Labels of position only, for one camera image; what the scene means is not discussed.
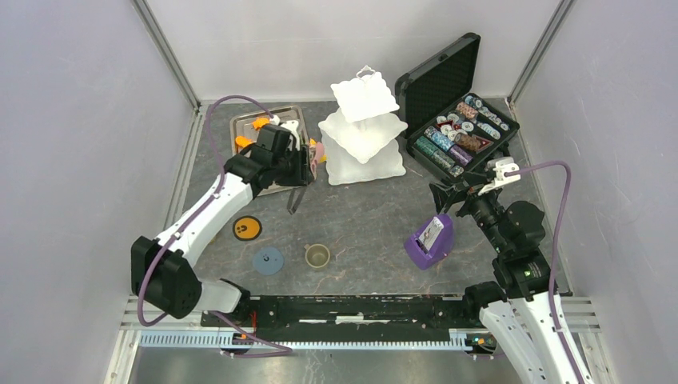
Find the white three-tier cake stand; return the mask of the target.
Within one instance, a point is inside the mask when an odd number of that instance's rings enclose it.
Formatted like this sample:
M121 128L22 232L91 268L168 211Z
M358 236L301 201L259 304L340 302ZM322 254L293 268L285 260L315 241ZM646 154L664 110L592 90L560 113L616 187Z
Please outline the white three-tier cake stand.
M397 137L408 127L382 73L364 66L330 86L338 108L318 123L331 186L405 175Z

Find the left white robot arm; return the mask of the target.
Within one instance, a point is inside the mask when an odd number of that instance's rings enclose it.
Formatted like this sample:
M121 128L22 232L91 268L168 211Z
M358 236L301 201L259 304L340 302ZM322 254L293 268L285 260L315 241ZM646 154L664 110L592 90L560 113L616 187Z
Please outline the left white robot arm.
M212 186L174 224L131 246L131 291L163 316L184 318L195 310L219 311L232 326L245 324L250 303L244 290L224 279L202 281L193 268L210 241L242 208L272 185L306 187L325 154L304 140L294 121L266 124L257 139L225 162Z

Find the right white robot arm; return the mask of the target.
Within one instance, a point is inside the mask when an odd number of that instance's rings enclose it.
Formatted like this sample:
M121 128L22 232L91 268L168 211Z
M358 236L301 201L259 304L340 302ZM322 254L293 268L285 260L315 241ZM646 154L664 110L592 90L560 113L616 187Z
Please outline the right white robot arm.
M503 207L499 190L429 188L441 213L460 203L456 215L472 217L497 253L494 280L465 289L463 319L489 331L523 383L591 383L556 290L556 262L540 250L544 212L526 201Z

